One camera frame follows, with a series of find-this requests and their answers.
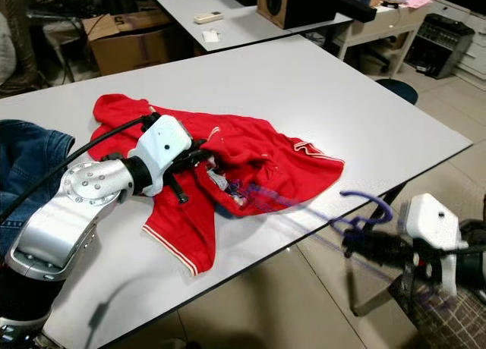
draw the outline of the red shirt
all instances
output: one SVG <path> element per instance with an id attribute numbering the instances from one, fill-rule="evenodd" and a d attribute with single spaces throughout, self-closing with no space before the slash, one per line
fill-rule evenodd
<path id="1" fill-rule="evenodd" d="M 169 110 L 150 105 L 144 99 L 133 100 L 119 94 L 101 96 L 96 102 L 93 113 L 102 125 L 92 139 L 141 115 L 148 115 L 150 106 L 161 115 L 177 118 L 193 139 L 207 140 L 201 148 L 213 152 L 226 180 L 238 181 L 241 190 L 255 184 L 300 203 L 326 190 L 341 175 L 344 161 L 324 155 L 309 142 L 279 134 L 268 121 Z M 131 127 L 93 147 L 90 154 L 96 160 L 113 152 L 126 156 L 141 134 L 140 126 Z M 202 162 L 176 174 L 175 179 L 189 201 L 179 204 L 172 190 L 164 187 L 154 197 L 152 215 L 144 225 L 144 230 L 174 253 L 193 275 L 213 265 L 216 204 L 236 216 L 260 214 L 264 212 L 262 203 L 272 211 L 287 207 L 273 202 L 269 196 L 259 197 L 257 205 L 251 203 L 252 197 L 242 203 L 241 199 L 218 187 L 208 175 L 211 167 L 210 162 Z"/>

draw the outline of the speaker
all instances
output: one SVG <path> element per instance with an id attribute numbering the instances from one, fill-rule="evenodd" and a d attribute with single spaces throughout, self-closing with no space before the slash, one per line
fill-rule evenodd
<path id="1" fill-rule="evenodd" d="M 257 11 L 283 29 L 334 19 L 339 0 L 258 0 Z"/>

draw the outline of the blue jeans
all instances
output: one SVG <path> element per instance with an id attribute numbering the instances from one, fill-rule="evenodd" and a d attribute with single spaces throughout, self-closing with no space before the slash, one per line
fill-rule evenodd
<path id="1" fill-rule="evenodd" d="M 74 138 L 20 120 L 0 121 L 0 212 L 51 167 L 65 159 Z M 0 256 L 4 256 L 23 224 L 59 189 L 64 171 L 40 186 L 0 225 Z"/>

